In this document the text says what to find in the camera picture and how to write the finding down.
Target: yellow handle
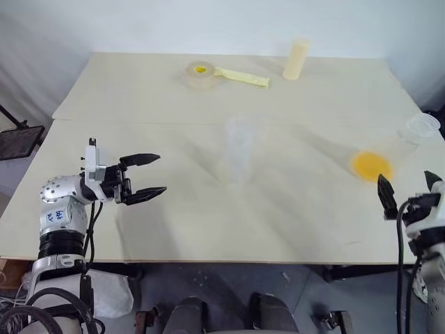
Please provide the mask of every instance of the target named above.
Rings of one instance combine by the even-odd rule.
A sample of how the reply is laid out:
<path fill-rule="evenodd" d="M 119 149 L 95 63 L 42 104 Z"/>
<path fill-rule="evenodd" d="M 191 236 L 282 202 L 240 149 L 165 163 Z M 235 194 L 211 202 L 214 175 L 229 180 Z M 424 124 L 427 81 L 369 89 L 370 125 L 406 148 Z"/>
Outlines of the yellow handle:
<path fill-rule="evenodd" d="M 224 77 L 230 80 L 242 81 L 248 84 L 269 88 L 269 78 L 258 77 L 253 74 L 226 70 L 225 68 L 215 67 L 215 76 Z"/>

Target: white table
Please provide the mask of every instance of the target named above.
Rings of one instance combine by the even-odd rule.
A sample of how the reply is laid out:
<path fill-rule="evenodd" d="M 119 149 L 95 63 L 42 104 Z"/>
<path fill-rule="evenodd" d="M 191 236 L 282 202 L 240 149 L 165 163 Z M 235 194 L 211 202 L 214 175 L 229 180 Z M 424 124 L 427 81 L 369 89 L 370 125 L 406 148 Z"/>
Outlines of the white table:
<path fill-rule="evenodd" d="M 190 90 L 177 78 L 195 59 L 269 75 L 272 86 L 223 81 Z M 394 222 L 383 221 L 376 185 L 357 179 L 348 160 L 418 109 L 380 61 L 309 59 L 292 82 L 265 63 L 251 56 L 94 55 L 0 220 L 0 255 L 35 258 L 38 189 L 50 177 L 78 173 L 95 136 L 108 164 L 137 152 L 160 154 L 129 175 L 134 190 L 168 188 L 146 203 L 105 206 L 95 228 L 97 261 L 395 263 Z M 249 179 L 231 183 L 220 167 L 227 120 L 240 111 L 257 136 Z M 439 135 L 430 139 L 397 170 L 399 204 L 426 191 L 424 169 L 442 172 L 443 144 Z M 26 233 L 12 238 L 16 231 Z M 407 246 L 405 254 L 414 260 Z"/>

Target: tabletop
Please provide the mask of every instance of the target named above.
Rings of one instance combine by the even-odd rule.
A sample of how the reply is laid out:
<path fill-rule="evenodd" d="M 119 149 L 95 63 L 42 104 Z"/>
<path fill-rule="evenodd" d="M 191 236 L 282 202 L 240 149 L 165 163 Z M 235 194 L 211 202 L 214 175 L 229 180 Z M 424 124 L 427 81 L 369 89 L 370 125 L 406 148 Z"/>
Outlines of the tabletop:
<path fill-rule="evenodd" d="M 168 188 L 149 202 L 105 205 L 97 261 L 396 263 L 395 223 L 383 220 L 376 185 L 349 168 L 354 154 L 385 143 L 419 112 L 382 61 L 308 59 L 290 82 L 262 72 L 262 57 L 181 57 L 93 56 L 0 219 L 2 257 L 37 256 L 39 189 L 77 174 L 94 136 L 108 165 L 139 152 L 161 155 L 129 176 L 134 191 Z M 171 66 L 159 72 L 164 58 Z M 198 92 L 177 84 L 173 73 L 196 58 L 234 70 L 251 64 L 245 71 L 269 73 L 272 85 L 222 81 Z M 439 134 L 430 138 L 398 167 L 399 204 L 427 191 L 423 170 L 443 171 L 443 144 Z"/>

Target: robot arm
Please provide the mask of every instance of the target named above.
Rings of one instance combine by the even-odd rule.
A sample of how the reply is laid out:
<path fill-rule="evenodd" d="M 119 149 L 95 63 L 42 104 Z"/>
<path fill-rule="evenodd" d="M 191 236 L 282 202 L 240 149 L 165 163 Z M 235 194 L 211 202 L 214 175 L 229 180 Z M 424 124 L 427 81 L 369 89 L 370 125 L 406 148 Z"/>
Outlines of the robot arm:
<path fill-rule="evenodd" d="M 410 248 L 421 257 L 420 273 L 428 290 L 428 333 L 442 334 L 445 333 L 445 182 L 428 171 L 425 176 L 430 193 L 408 198 L 407 212 L 402 218 Z M 390 183 L 379 176 L 378 195 L 386 219 L 397 216 L 393 194 Z"/>
<path fill-rule="evenodd" d="M 42 186 L 40 249 L 38 260 L 33 264 L 33 278 L 27 298 L 27 302 L 35 308 L 33 319 L 42 316 L 39 312 L 46 312 L 52 320 L 45 324 L 58 324 L 63 333 L 81 333 L 80 322 L 94 328 L 88 330 L 89 333 L 97 332 L 91 320 L 94 313 L 91 279 L 86 275 L 89 266 L 86 266 L 84 242 L 88 243 L 88 236 L 85 238 L 87 228 L 92 229 L 91 225 L 88 227 L 86 205 L 96 200 L 134 205 L 160 195 L 166 187 L 146 188 L 133 193 L 130 179 L 125 175 L 128 167 L 150 164 L 159 157 L 156 154 L 135 154 L 120 158 L 116 165 L 103 166 L 96 140 L 90 138 L 85 158 L 81 158 L 85 162 L 85 167 L 81 168 L 83 172 L 54 177 Z M 79 312 L 75 305 L 82 306 L 83 312 Z M 30 315 L 22 308 L 20 306 L 11 311 Z M 5 326 L 3 319 L 0 320 L 0 330 L 2 326 Z M 46 333 L 46 330 L 42 322 L 37 321 L 26 326 L 21 333 Z"/>

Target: gray floor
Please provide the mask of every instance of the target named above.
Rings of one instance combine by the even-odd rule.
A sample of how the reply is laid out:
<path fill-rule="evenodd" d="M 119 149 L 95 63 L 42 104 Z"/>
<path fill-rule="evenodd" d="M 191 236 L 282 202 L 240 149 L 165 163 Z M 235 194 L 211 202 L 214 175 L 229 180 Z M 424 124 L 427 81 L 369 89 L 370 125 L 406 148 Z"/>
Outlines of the gray floor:
<path fill-rule="evenodd" d="M 384 273 L 326 283 L 306 266 L 275 264 L 151 264 L 141 282 L 139 310 L 160 303 L 165 317 L 188 296 L 207 302 L 210 330 L 242 329 L 251 293 L 274 294 L 292 310 L 301 333 L 324 333 L 312 320 L 320 310 L 347 310 L 356 333 L 396 332 L 396 275 Z M 426 306 L 413 298 L 412 333 L 426 332 Z M 132 333 L 134 314 L 103 319 L 106 333 Z"/>

